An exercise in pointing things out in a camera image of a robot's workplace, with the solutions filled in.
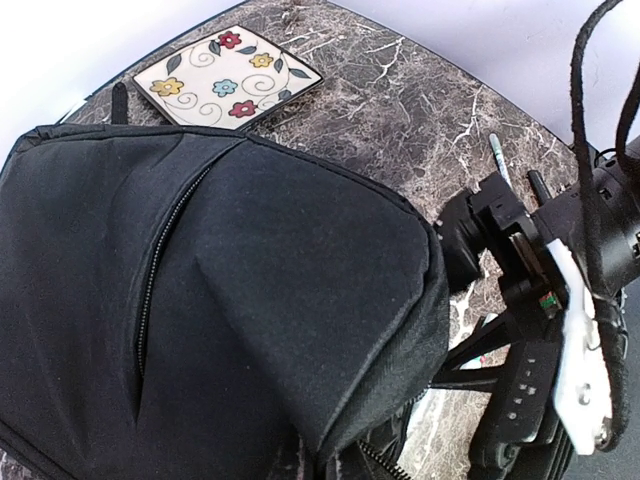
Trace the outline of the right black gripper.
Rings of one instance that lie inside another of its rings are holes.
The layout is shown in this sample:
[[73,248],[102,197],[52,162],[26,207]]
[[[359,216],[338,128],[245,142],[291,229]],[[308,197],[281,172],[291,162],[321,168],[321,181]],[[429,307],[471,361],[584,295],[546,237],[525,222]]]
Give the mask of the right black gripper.
[[[508,308],[535,304],[550,315],[567,308],[568,287],[539,225],[505,179],[492,173],[474,192],[463,188],[443,206],[435,229],[453,295],[483,277],[480,257],[493,256],[502,272],[499,289]],[[512,314],[480,321],[469,337],[450,350],[430,389],[492,393],[502,366],[480,358],[520,339]]]

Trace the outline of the black student bag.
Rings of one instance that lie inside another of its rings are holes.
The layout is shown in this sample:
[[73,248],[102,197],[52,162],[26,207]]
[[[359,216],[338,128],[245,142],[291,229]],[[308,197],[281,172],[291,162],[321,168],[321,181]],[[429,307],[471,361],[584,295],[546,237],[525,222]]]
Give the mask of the black student bag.
[[433,227],[205,127],[37,127],[1,172],[1,446],[46,479],[318,479],[441,366]]

